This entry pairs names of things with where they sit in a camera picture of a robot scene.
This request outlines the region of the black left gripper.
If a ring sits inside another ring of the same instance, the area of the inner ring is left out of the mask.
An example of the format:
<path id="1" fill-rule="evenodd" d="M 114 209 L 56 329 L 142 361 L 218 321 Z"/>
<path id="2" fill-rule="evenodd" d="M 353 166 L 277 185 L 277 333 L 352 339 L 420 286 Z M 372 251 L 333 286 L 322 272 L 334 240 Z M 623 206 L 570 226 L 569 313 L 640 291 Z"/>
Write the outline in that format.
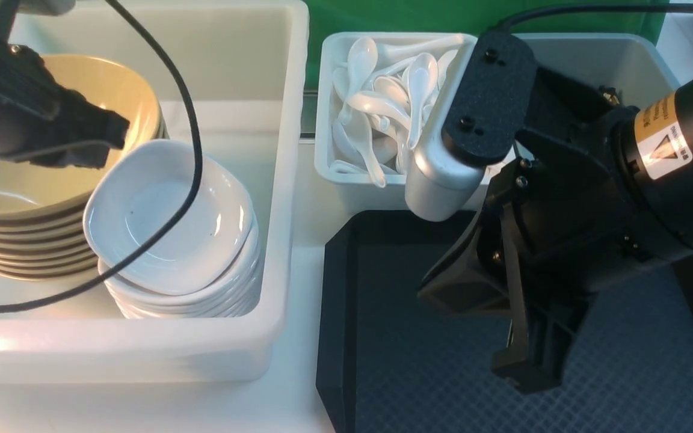
<path id="1" fill-rule="evenodd" d="M 36 51 L 0 45 L 0 159 L 46 156 L 50 168 L 101 169 L 124 148 L 129 127 L 78 91 L 61 92 Z"/>

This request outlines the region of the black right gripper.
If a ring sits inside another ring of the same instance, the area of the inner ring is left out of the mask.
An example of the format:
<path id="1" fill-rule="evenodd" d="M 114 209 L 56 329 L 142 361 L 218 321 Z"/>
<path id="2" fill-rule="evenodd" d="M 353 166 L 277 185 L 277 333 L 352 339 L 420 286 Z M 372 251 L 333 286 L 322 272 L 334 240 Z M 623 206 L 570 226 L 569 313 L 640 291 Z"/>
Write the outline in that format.
<path id="1" fill-rule="evenodd" d="M 490 370 L 520 394 L 561 386 L 592 293 L 671 262 L 671 233 L 633 172 L 636 115 L 538 67 L 517 133 L 532 159 L 493 178 L 481 211 L 423 278 L 420 298 L 443 312 L 511 312 Z"/>

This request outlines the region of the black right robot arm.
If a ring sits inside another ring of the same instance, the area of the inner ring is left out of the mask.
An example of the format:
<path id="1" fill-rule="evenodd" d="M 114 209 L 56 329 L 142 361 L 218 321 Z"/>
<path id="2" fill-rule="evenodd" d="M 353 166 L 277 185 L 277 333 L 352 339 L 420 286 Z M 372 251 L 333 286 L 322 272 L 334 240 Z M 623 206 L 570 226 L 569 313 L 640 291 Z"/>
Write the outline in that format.
<path id="1" fill-rule="evenodd" d="M 483 208 L 423 278 L 419 296 L 454 315 L 511 321 L 491 369 L 518 392 L 562 383 L 603 290 L 670 266 L 693 313 L 693 81 L 643 110 L 522 61 L 516 100 L 462 82 L 443 127 L 457 162 L 484 165 L 520 143 Z"/>

